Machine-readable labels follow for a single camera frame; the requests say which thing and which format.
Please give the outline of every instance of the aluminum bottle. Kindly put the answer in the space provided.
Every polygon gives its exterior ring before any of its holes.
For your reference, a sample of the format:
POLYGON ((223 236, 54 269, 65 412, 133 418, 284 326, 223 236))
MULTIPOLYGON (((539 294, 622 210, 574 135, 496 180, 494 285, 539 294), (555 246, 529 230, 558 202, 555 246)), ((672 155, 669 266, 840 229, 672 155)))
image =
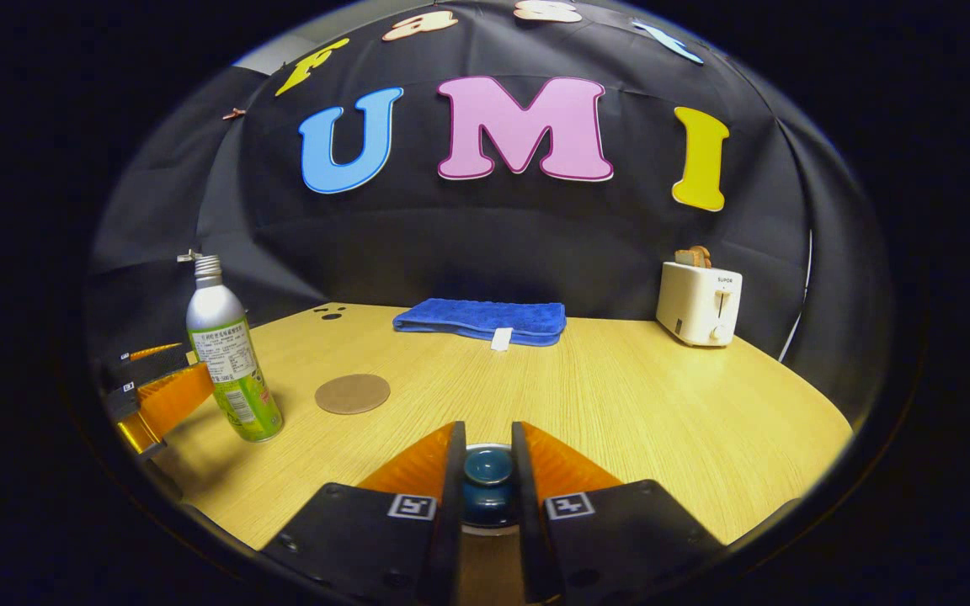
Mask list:
POLYGON ((284 419, 253 351, 245 307, 223 286, 219 257, 191 250, 178 260, 191 258, 197 290, 189 299, 185 327, 193 352, 207 362, 216 403, 239 436, 249 442, 269 440, 280 432, 284 419))

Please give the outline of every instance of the pink letter m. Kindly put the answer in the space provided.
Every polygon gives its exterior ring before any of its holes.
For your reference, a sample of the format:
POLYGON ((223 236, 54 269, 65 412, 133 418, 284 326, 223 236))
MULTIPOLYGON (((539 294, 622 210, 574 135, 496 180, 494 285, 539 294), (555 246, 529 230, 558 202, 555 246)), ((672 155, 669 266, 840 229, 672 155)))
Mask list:
POLYGON ((596 82, 554 77, 527 109, 491 77, 458 77, 439 85, 438 91, 451 99, 451 154, 437 167, 445 179, 477 179, 493 171, 496 162, 482 153, 482 130, 516 175, 526 170, 551 130, 552 149, 541 160, 543 173, 573 181, 612 177, 597 126, 597 98, 605 88, 596 82))

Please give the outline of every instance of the wooden table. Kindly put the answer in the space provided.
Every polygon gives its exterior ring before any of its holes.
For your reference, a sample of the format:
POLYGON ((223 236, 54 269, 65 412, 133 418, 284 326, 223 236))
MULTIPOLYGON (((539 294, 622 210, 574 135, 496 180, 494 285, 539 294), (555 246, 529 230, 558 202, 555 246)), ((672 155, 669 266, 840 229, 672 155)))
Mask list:
MULTIPOLYGON (((556 345, 501 353, 394 331, 402 307, 324 308, 342 317, 303 311, 253 329, 284 411, 280 436, 242 441, 209 398, 155 457, 188 502, 255 549, 323 483, 357 484, 451 421, 466 422, 467 444, 507 444, 513 421, 534 423, 624 482, 657 480, 724 544, 801 496, 851 437, 820 392, 739 338, 690 348, 657 322, 569 318, 556 345), (353 373, 388 380, 388 402, 355 415, 317 407, 317 387, 353 373)), ((463 594, 515 603, 517 541, 472 538, 466 549, 493 566, 466 571, 463 594)))

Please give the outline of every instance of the blue towel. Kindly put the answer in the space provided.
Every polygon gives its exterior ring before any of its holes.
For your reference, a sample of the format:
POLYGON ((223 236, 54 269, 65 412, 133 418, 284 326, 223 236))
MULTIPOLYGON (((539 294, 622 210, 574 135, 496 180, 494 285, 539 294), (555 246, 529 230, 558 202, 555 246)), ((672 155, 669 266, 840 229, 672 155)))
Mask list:
POLYGON ((563 303, 492 303, 489 300, 427 299, 396 316, 396 330, 453 332, 490 341, 498 327, 512 327, 511 342, 553 345, 567 325, 563 303))

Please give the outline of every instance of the round coaster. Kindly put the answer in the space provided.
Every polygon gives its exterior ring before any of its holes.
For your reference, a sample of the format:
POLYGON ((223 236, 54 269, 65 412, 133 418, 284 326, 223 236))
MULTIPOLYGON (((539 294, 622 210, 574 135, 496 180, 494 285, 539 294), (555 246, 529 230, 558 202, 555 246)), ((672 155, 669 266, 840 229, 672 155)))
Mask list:
POLYGON ((335 414, 357 414, 380 406, 392 394, 387 380, 376 375, 346 375, 317 388, 317 406, 335 414))

